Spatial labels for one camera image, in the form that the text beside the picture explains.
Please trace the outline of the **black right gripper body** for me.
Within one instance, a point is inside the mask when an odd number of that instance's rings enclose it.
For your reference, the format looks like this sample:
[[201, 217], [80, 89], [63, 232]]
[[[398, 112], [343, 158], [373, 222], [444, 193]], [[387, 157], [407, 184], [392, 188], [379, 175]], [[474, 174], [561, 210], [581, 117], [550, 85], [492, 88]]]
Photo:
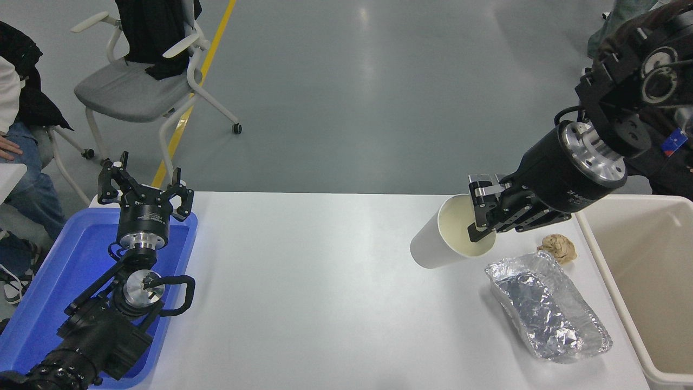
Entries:
[[557, 126], [522, 156], [507, 181], [507, 206], [529, 200], [574, 213], [622, 187], [626, 167], [592, 126]]

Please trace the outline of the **person's hand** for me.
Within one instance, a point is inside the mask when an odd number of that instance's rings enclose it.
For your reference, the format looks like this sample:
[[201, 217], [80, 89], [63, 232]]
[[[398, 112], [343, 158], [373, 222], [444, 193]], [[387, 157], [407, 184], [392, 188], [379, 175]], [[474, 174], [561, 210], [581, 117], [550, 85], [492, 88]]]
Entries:
[[18, 144], [11, 140], [8, 140], [8, 138], [3, 135], [0, 138], [0, 148], [0, 158], [10, 162], [24, 154], [24, 152]]

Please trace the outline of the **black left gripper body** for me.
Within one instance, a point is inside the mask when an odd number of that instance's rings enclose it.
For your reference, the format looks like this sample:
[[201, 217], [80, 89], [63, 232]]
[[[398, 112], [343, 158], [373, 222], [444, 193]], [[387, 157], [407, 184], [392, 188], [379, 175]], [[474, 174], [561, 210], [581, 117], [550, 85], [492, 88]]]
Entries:
[[120, 200], [121, 212], [116, 237], [145, 232], [168, 238], [173, 207], [168, 200], [159, 204], [156, 202], [157, 198], [157, 193], [146, 193], [146, 197], [142, 198], [133, 191], [124, 191]]

